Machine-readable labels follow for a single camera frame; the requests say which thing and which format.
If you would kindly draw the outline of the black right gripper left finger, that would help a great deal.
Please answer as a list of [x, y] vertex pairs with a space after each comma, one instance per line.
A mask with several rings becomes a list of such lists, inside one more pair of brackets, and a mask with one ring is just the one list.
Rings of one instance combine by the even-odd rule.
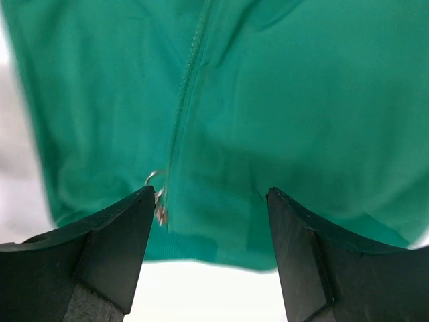
[[154, 216], [154, 189], [20, 244], [1, 245], [2, 321], [122, 321]]

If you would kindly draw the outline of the green jacket white lining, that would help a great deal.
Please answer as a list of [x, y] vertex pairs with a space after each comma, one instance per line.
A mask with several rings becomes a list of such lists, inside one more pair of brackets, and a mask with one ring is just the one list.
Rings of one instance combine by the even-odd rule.
[[4, 1], [52, 219], [151, 182], [148, 260], [271, 270], [265, 196], [428, 229], [427, 1]]

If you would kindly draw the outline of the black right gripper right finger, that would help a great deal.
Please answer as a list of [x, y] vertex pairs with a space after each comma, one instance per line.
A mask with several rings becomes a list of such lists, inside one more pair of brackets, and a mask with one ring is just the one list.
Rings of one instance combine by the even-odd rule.
[[288, 321], [428, 320], [428, 248], [357, 235], [277, 188], [267, 208]]

